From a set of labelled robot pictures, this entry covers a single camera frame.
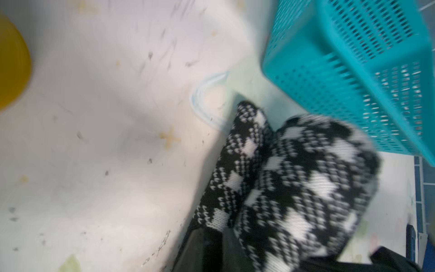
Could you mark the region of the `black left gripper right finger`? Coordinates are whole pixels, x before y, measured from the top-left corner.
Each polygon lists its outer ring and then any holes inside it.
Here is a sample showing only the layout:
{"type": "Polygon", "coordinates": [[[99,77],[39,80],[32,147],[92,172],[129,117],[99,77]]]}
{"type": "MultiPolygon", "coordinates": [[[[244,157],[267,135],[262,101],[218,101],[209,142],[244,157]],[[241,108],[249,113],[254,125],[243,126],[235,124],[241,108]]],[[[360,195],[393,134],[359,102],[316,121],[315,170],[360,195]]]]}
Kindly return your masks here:
{"type": "Polygon", "coordinates": [[[315,257],[302,261],[301,272],[421,272],[411,260],[385,247],[379,247],[371,256],[371,264],[339,262],[329,257],[315,257]]]}

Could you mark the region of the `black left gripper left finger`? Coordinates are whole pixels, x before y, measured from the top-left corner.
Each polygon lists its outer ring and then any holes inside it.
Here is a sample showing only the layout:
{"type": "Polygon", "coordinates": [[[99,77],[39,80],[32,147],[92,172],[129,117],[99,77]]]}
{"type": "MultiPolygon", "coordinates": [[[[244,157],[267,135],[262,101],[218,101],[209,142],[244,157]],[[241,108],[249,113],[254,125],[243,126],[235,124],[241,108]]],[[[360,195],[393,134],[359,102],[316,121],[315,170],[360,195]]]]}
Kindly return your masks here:
{"type": "Polygon", "coordinates": [[[175,263],[174,272],[243,272],[245,254],[230,228],[216,234],[194,230],[175,263]]]}

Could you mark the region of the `black white smiley scarf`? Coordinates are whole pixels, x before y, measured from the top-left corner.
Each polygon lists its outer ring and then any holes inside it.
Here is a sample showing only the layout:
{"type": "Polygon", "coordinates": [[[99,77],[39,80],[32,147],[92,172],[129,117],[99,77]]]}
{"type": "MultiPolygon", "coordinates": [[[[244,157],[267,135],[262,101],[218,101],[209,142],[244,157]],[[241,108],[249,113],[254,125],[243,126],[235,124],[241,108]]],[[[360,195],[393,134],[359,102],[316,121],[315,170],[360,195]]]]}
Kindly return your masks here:
{"type": "Polygon", "coordinates": [[[205,271],[222,269],[226,228],[256,272],[339,257],[376,193],[380,168],[370,138],[347,122],[302,114],[273,130],[260,108],[240,102],[188,228],[211,236],[205,271]]]}

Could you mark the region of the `teal plastic mesh basket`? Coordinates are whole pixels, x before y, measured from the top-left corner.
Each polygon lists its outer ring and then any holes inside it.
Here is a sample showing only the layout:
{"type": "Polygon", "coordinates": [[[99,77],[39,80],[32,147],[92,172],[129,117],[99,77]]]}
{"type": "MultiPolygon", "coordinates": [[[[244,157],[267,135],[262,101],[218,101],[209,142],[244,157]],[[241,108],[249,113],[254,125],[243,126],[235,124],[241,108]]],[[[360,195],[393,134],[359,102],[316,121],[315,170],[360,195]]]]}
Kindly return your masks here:
{"type": "Polygon", "coordinates": [[[432,44],[415,1],[279,1],[262,71],[306,111],[434,164],[432,44]]]}

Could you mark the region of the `floral table mat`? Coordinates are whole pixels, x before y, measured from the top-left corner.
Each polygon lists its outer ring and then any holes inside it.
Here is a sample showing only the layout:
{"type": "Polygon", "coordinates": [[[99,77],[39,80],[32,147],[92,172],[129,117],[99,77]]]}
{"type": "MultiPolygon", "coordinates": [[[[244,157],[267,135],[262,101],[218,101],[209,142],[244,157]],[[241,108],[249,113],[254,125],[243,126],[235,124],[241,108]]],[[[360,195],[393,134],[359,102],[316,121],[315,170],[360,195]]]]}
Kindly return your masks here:
{"type": "Polygon", "coordinates": [[[279,126],[299,108],[262,76],[275,1],[2,1],[32,58],[1,113],[1,270],[169,272],[227,136],[211,112],[255,94],[279,126]]]}

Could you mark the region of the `yellow pencil cup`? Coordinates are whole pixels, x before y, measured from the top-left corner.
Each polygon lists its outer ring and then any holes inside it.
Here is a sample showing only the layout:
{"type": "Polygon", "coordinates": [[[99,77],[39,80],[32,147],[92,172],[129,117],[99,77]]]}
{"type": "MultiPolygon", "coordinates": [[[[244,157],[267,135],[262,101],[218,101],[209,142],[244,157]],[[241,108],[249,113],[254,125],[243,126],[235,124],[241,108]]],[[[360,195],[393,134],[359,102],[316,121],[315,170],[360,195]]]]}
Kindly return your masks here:
{"type": "Polygon", "coordinates": [[[1,15],[1,110],[25,91],[32,72],[27,44],[15,25],[1,15]]]}

